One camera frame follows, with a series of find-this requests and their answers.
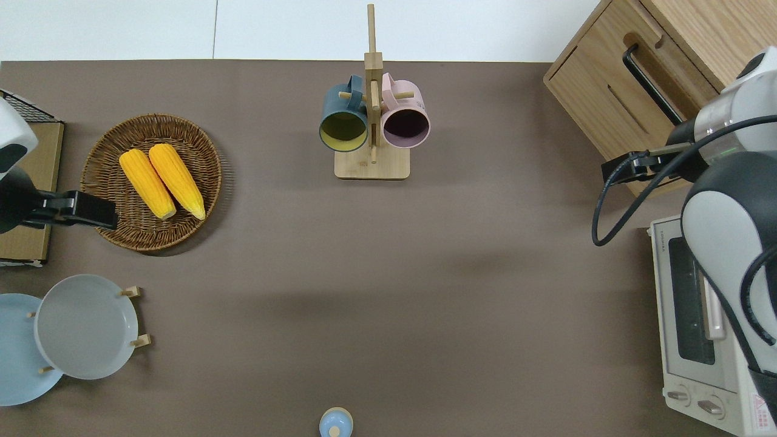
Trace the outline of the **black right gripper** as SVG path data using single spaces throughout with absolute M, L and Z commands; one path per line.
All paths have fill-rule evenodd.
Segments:
M 603 182 L 606 185 L 621 185 L 631 181 L 651 180 L 689 146 L 689 143 L 679 143 L 653 150 L 625 152 L 600 165 Z

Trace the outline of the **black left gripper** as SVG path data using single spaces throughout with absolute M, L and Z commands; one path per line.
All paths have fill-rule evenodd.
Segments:
M 111 231 L 118 229 L 119 215 L 111 199 L 83 191 L 37 191 L 36 226 L 92 226 Z M 99 210 L 95 219 L 95 208 Z

